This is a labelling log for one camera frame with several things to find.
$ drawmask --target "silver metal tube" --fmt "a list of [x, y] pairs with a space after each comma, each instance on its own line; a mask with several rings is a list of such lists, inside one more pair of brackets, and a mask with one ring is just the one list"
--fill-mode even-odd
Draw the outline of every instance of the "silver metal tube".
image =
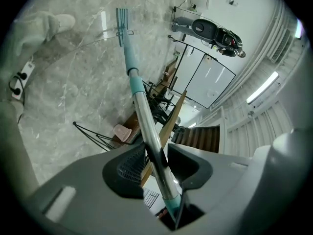
[[[130, 77], [139, 76], [137, 69], [131, 69]], [[152, 171], [164, 199], [174, 199], [178, 195], [170, 168], [161, 145], [156, 125], [151, 114], [149, 103], [144, 92], [134, 95], [136, 113], [140, 125], [141, 134], [147, 145], [147, 154]]]

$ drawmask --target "white wall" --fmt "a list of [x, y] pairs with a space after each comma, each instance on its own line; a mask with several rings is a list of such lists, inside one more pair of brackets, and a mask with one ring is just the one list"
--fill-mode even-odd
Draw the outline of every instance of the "white wall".
[[185, 42], [209, 53], [224, 66], [238, 74], [249, 61], [262, 39], [274, 13], [277, 0], [235, 0], [238, 6], [229, 5], [226, 0], [212, 0], [209, 10], [203, 16], [219, 23], [240, 36], [246, 58], [225, 57], [205, 47], [201, 40], [187, 36]]

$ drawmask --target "white shoe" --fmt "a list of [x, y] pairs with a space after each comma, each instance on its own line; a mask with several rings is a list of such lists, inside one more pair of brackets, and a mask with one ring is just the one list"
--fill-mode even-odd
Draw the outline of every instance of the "white shoe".
[[11, 100], [10, 103], [14, 106], [16, 111], [16, 121], [19, 122], [21, 115], [24, 112], [24, 106], [19, 100]]
[[56, 17], [59, 20], [59, 29], [57, 34], [72, 29], [76, 22], [75, 18], [69, 14], [59, 14], [56, 15]]

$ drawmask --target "person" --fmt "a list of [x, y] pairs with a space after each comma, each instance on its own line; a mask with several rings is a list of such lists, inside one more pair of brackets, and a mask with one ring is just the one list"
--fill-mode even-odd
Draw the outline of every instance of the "person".
[[[180, 31], [183, 34], [189, 35], [189, 36], [193, 36], [195, 38], [201, 39], [203, 41], [206, 41], [208, 43], [210, 43], [207, 39], [204, 39], [203, 37], [199, 36], [198, 34], [196, 34], [191, 28], [187, 28], [185, 26], [191, 26], [193, 23], [193, 20], [186, 18], [186, 17], [177, 17], [174, 19], [172, 25], [172, 31], [173, 32], [177, 32]], [[224, 56], [229, 56], [229, 57], [241, 57], [241, 58], [245, 58], [246, 57], [246, 53], [243, 50], [243, 44], [242, 44], [242, 40], [241, 38], [236, 35], [235, 33], [232, 32], [232, 34], [236, 37], [237, 41], [238, 41], [238, 48], [237, 49], [233, 49], [233, 50], [219, 50], [219, 53], [221, 53]]]
[[15, 20], [0, 50], [0, 167], [16, 196], [23, 200], [38, 187], [17, 125], [23, 105], [13, 100], [9, 82], [29, 58], [56, 34], [73, 28], [71, 15], [40, 11]]

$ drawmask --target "power strip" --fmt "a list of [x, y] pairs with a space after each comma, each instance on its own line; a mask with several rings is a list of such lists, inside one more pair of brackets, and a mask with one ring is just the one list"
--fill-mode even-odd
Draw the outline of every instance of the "power strip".
[[[25, 88], [25, 85], [26, 85], [26, 83], [27, 83], [31, 73], [33, 72], [34, 68], [35, 68], [35, 64], [30, 62], [30, 61], [28, 61], [25, 64], [23, 70], [21, 71], [22, 74], [26, 73], [26, 75], [27, 75], [27, 78], [25, 80], [21, 79], [24, 88]], [[12, 97], [14, 97], [17, 100], [20, 100], [21, 99], [21, 95], [23, 93], [23, 89], [22, 89], [22, 86], [21, 86], [21, 83], [20, 83], [19, 80], [16, 81], [14, 89], [16, 89], [16, 88], [19, 88], [21, 90], [21, 93], [19, 95], [15, 95], [14, 93], [12, 93]]]

